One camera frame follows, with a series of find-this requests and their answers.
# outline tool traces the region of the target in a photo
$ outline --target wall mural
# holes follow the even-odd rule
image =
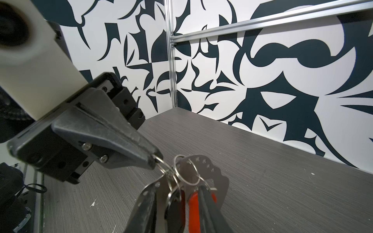
[[[174,1],[175,34],[324,2]],[[178,43],[178,106],[373,172],[372,22],[367,11]]]
[[[148,119],[170,109],[163,0],[32,0],[61,25],[75,67],[89,81],[114,72]]]

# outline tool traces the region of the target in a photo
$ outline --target aluminum rail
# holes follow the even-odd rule
[[[206,37],[231,34],[240,31],[248,31],[269,26],[299,22],[308,19],[316,19],[327,16],[343,15],[358,11],[373,9],[373,1],[367,0],[338,0],[329,3],[323,3],[315,6],[309,6],[297,10],[291,10],[279,14],[250,19],[238,23],[232,23],[216,28],[210,28],[203,31],[187,33],[184,35],[171,36],[171,43],[190,41]]]
[[[178,106],[177,87],[176,87],[176,66],[175,66],[175,50],[174,44],[171,43],[173,36],[173,23],[172,23],[172,0],[164,0],[165,8],[165,21],[166,21],[166,38],[167,38],[167,56],[169,64],[170,76],[170,96],[172,107]]]

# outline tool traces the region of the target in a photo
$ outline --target gray table surface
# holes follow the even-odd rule
[[[234,232],[373,232],[372,174],[180,108],[139,131],[169,163],[204,154],[220,167],[230,179],[221,212]],[[160,174],[93,163],[78,185],[46,176],[44,232],[123,232],[138,194]]]

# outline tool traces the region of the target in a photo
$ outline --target bolt head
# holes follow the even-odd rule
[[[92,148],[92,144],[90,144],[89,142],[83,143],[82,145],[82,149],[85,151],[89,151],[91,148]]]
[[[100,158],[100,162],[101,162],[101,163],[106,163],[108,159],[109,159],[109,157],[108,157],[107,155],[103,155],[103,156]]]

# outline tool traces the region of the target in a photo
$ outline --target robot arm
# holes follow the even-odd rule
[[[31,1],[4,0],[0,14],[0,87],[35,120],[8,142],[10,154],[71,183],[95,160],[154,169],[152,156],[163,156],[137,132],[145,117],[116,75],[88,83]]]

